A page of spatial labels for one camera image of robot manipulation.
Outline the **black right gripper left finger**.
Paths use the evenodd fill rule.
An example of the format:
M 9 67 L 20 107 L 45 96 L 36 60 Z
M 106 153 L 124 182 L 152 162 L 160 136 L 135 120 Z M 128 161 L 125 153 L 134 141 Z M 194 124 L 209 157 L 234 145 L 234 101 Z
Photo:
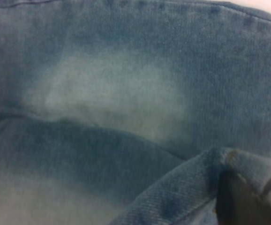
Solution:
M 271 225 L 271 206 L 240 174 L 226 170 L 220 174 L 216 198 L 220 225 Z

